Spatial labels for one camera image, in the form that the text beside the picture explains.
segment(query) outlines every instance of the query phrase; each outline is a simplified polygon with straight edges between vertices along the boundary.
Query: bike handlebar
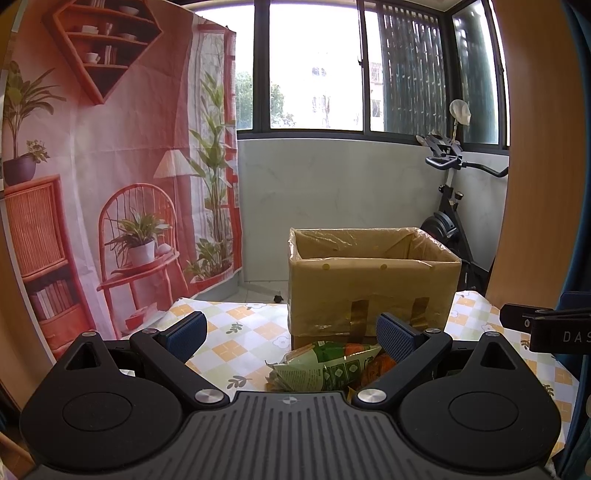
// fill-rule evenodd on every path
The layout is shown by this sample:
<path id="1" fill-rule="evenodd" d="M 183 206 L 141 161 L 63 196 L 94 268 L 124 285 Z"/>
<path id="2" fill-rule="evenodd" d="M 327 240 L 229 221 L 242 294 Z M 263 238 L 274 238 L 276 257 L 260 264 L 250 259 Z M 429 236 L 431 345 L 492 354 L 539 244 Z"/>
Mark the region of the bike handlebar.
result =
<path id="1" fill-rule="evenodd" d="M 435 167 L 438 170 L 449 170 L 450 168 L 459 169 L 459 167 L 462 165 L 462 161 L 458 157 L 453 157 L 451 160 L 443 163 L 440 163 L 439 160 L 441 160 L 439 157 L 425 158 L 425 162 L 427 162 L 427 164 Z"/>
<path id="2" fill-rule="evenodd" d="M 428 165 L 431 165 L 432 167 L 434 167 L 438 170 L 449 170 L 450 168 L 455 168 L 456 170 L 460 170 L 460 168 L 471 167 L 471 168 L 476 168 L 478 170 L 485 171 L 489 175 L 492 175 L 498 179 L 506 177 L 507 174 L 509 173 L 509 167 L 507 167 L 501 171 L 496 171 L 496 170 L 493 170 L 492 168 L 487 167 L 486 165 L 482 165 L 480 163 L 472 163 L 472 162 L 462 161 L 462 159 L 459 157 L 453 157 L 451 160 L 444 161 L 444 162 L 440 162 L 440 160 L 443 160 L 443 159 L 440 157 L 425 158 L 425 162 Z"/>
<path id="3" fill-rule="evenodd" d="M 496 171 L 493 170 L 490 167 L 487 167 L 486 165 L 482 165 L 480 163 L 472 163 L 472 162 L 462 162 L 462 167 L 471 167 L 471 168 L 477 168 L 478 170 L 482 170 L 485 171 L 486 173 L 492 175 L 493 177 L 496 177 L 498 179 L 501 179 L 503 177 L 506 177 L 507 174 L 509 173 L 509 167 L 505 168 L 504 170 L 501 171 Z"/>

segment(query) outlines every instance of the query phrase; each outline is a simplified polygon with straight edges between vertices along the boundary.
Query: orange package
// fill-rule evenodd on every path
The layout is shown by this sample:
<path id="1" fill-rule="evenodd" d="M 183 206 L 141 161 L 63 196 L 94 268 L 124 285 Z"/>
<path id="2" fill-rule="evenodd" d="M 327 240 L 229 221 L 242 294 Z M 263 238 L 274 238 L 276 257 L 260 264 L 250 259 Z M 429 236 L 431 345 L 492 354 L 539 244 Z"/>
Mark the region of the orange package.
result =
<path id="1" fill-rule="evenodd" d="M 367 385 L 384 375 L 394 365 L 396 365 L 396 362 L 387 353 L 380 353 L 361 373 L 360 387 L 367 387 Z"/>

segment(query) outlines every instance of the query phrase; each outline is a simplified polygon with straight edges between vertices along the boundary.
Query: book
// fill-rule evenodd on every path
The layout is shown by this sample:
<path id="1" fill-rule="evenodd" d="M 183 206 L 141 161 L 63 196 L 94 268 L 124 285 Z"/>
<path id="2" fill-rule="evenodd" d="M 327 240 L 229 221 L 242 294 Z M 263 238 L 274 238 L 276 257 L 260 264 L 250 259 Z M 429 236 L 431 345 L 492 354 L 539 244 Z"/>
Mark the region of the book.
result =
<path id="1" fill-rule="evenodd" d="M 76 305 L 79 302 L 79 300 L 77 299 L 77 296 L 76 296 L 76 289 L 72 285 L 72 279 L 69 278 L 68 280 L 64 280 L 63 282 L 64 282 L 64 286 L 66 288 L 68 298 L 72 301 L 72 305 Z"/>
<path id="2" fill-rule="evenodd" d="M 43 306 L 41 305 L 41 301 L 37 297 L 37 293 L 29 295 L 29 300 L 31 300 L 31 305 L 33 305 L 33 310 L 35 311 L 37 320 L 47 320 L 45 312 L 43 311 Z"/>
<path id="3" fill-rule="evenodd" d="M 43 289 L 37 293 L 41 298 L 41 303 L 45 305 L 45 308 L 47 310 L 47 318 L 50 319 L 51 317 L 54 317 L 56 313 L 54 312 L 51 306 L 51 302 L 49 301 L 49 295 L 47 295 L 47 291 Z"/>
<path id="4" fill-rule="evenodd" d="M 64 298 L 62 297 L 62 295 L 60 293 L 60 287 L 56 281 L 51 284 L 51 288 L 52 288 L 52 290 L 54 290 L 56 292 L 57 301 L 60 303 L 61 311 L 63 312 L 64 310 L 67 309 L 67 306 L 66 306 L 66 302 L 64 301 Z"/>
<path id="5" fill-rule="evenodd" d="M 111 63 L 111 45 L 107 45 L 105 47 L 105 58 L 103 59 L 103 63 L 105 65 L 109 65 Z"/>
<path id="6" fill-rule="evenodd" d="M 60 300 L 57 298 L 57 292 L 53 288 L 53 283 L 45 287 L 47 292 L 47 296 L 49 297 L 49 303 L 51 303 L 51 308 L 53 309 L 53 313 L 57 315 L 63 311 L 63 308 L 60 305 Z"/>
<path id="7" fill-rule="evenodd" d="M 49 313 L 49 309 L 47 308 L 47 305 L 45 304 L 45 300 L 43 299 L 43 296 L 41 295 L 41 292 L 36 291 L 35 296 L 37 297 L 37 300 L 41 304 L 41 309 L 43 310 L 43 316 L 45 317 L 45 320 L 47 320 L 48 318 L 51 317 L 51 315 Z"/>
<path id="8" fill-rule="evenodd" d="M 64 308 L 66 310 L 69 309 L 74 304 L 72 303 L 72 298 L 70 297 L 70 292 L 67 290 L 66 282 L 64 282 L 63 280 L 58 280 L 56 282 L 56 286 L 57 286 L 57 292 L 60 295 L 60 300 L 64 304 Z"/>

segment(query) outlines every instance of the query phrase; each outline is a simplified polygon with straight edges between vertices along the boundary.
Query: plant pot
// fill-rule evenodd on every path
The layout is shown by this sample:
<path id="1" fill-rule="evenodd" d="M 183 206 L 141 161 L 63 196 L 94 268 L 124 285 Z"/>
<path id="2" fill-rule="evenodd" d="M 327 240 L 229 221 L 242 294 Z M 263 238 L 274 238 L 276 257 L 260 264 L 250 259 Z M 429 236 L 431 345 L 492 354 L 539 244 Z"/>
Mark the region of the plant pot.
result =
<path id="1" fill-rule="evenodd" d="M 149 244 L 127 249 L 129 261 L 134 267 L 152 263 L 154 261 L 154 240 Z"/>
<path id="2" fill-rule="evenodd" d="M 25 153 L 12 160 L 4 160 L 2 162 L 4 181 L 12 186 L 32 180 L 35 176 L 36 166 L 37 163 L 35 163 L 35 157 L 32 153 Z"/>
<path id="3" fill-rule="evenodd" d="M 191 283 L 195 285 L 195 288 L 198 292 L 201 292 L 209 287 L 213 287 L 215 284 L 220 283 L 222 280 L 225 280 L 231 269 L 232 266 L 230 265 L 223 272 L 218 273 L 213 277 L 205 278 L 204 280 L 191 280 Z"/>

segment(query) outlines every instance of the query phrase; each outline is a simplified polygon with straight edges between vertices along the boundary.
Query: cardboard box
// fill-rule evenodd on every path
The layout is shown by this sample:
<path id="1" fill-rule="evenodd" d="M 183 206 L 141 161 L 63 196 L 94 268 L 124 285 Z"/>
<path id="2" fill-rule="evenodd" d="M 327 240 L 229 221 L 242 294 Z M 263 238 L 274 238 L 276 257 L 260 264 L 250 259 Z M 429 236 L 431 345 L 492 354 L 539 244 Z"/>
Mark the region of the cardboard box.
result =
<path id="1" fill-rule="evenodd" d="M 383 312 L 418 330 L 445 327 L 462 262 L 422 230 L 291 229 L 289 249 L 294 346 L 361 343 Z"/>

